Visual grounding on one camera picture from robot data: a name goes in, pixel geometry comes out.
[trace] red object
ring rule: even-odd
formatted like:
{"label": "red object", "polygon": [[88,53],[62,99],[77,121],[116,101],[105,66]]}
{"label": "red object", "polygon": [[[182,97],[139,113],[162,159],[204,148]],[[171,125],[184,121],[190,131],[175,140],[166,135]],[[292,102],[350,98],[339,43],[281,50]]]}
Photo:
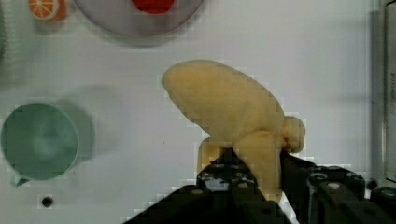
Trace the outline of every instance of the red object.
{"label": "red object", "polygon": [[137,9],[151,13],[161,14],[167,12],[175,0],[132,0]]}

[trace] stuffed toy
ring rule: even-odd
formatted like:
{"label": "stuffed toy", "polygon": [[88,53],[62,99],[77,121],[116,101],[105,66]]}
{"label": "stuffed toy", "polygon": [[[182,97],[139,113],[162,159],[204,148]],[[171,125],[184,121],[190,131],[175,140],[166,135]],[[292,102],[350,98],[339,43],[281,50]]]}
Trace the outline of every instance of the stuffed toy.
{"label": "stuffed toy", "polygon": [[285,117],[260,83],[222,63],[178,63],[165,72],[162,84],[186,118],[209,135],[199,148],[197,172],[231,148],[254,174],[263,196],[279,203],[279,154],[303,149],[303,123]]}

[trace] mug handle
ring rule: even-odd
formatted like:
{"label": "mug handle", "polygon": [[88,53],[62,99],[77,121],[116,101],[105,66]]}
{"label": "mug handle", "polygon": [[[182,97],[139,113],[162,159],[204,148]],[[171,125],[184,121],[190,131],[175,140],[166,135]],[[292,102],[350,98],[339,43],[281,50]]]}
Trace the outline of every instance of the mug handle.
{"label": "mug handle", "polygon": [[20,185],[22,185],[22,184],[24,184],[24,183],[26,183],[26,182],[28,182],[28,181],[29,181],[28,179],[23,178],[23,177],[21,177],[21,176],[19,176],[19,175],[14,175],[14,176],[12,176],[12,178],[11,178],[11,184],[12,184],[14,187],[18,187],[18,186],[20,186]]}

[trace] teal cup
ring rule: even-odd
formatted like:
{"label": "teal cup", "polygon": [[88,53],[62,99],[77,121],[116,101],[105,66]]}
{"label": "teal cup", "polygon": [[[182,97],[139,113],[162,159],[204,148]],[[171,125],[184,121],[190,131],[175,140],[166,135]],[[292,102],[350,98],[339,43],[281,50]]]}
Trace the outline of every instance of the teal cup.
{"label": "teal cup", "polygon": [[83,113],[69,105],[32,103],[14,110],[1,132],[3,154],[15,171],[12,185],[66,173],[77,163],[82,149],[88,158],[90,147],[84,140],[90,140],[90,127],[86,121]]}

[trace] white table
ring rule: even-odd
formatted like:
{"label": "white table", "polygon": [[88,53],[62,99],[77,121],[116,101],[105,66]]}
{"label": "white table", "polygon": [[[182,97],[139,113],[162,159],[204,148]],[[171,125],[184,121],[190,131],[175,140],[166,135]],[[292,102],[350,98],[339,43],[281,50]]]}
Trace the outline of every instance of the white table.
{"label": "white table", "polygon": [[[375,0],[206,1],[176,32],[118,37],[73,5],[61,24],[39,24],[24,0],[7,10],[0,119],[31,101],[69,99],[95,124],[95,154],[60,178],[14,188],[0,157],[0,223],[122,223],[196,177],[206,134],[161,86],[171,65],[226,63],[268,88],[304,121],[298,155],[371,176],[371,34]],[[51,194],[55,204],[39,200]]]}

